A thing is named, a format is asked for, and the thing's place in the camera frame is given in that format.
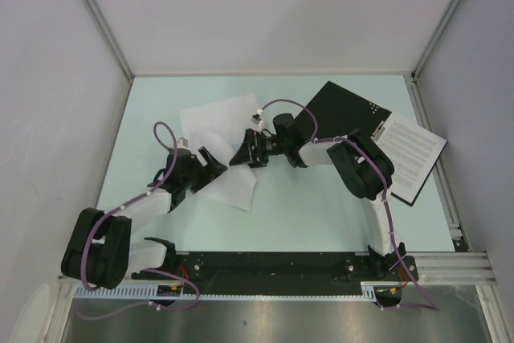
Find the printed text paper sheet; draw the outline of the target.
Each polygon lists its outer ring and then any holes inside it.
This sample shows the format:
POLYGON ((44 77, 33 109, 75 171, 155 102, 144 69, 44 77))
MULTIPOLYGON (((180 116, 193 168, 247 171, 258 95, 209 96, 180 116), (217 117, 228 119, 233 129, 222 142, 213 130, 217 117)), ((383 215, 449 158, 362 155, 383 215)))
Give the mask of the printed text paper sheet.
POLYGON ((447 141, 396 112, 378 125, 372 139, 394 165, 391 194, 413 206, 447 141))

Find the white paper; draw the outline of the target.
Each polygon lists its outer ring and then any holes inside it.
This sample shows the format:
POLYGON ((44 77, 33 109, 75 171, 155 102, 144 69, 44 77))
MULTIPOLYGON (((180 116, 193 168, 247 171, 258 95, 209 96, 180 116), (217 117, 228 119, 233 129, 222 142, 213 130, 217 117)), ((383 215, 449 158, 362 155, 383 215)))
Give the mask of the white paper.
POLYGON ((236 145, 246 129, 255 128, 251 116, 258 107, 255 95, 247 94, 184 109, 180 111, 182 132, 188 140, 201 133, 215 134, 229 145, 236 145))
POLYGON ((216 160, 227 167, 219 178, 199 190, 200 195, 241 210, 251 211, 252 197, 257 182, 255 173, 247 165, 229 166, 235 148, 217 133, 198 130, 190 138, 191 149, 197 153, 204 146, 216 160))

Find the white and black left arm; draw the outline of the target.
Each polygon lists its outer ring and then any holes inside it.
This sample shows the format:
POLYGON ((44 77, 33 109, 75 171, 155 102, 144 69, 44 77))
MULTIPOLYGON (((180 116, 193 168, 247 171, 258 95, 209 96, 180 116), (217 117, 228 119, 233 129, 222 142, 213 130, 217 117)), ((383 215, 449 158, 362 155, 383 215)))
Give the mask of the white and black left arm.
POLYGON ((148 191, 112 210, 83 209, 63 254, 61 273, 83 281, 89 291, 114 289, 126 276, 147 269, 162 279, 171 277, 177 269, 175 244, 152 236, 134 242, 132 235, 228 170, 206 148, 198 152, 183 146, 170 149, 165 168, 157 171, 148 191))

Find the red and black file folder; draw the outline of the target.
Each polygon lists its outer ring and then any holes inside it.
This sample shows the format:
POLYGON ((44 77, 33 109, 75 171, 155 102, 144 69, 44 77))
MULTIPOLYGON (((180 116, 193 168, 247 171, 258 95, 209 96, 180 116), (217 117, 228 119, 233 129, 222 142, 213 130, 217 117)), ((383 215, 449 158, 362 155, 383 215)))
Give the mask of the red and black file folder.
POLYGON ((349 135, 356 130, 372 139, 378 125, 392 113, 331 81, 307 103, 307 109, 310 112, 302 111, 295 118, 306 139, 311 137, 314 124, 318 124, 318 139, 349 135))

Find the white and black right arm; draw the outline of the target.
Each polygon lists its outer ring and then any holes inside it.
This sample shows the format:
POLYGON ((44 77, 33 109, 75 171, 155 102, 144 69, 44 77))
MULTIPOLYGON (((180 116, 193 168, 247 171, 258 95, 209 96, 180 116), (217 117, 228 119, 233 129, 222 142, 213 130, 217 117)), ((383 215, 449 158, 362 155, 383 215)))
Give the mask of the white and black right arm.
POLYGON ((246 129, 229 165, 264 167, 269 157, 278 155, 284 155, 294 168, 333 165, 353 196, 368 199, 371 272, 380 280, 388 280, 398 272, 405 247, 395 239, 389 205, 394 165, 368 133, 356 129, 343 136, 307 140, 300 134, 266 135, 246 129))

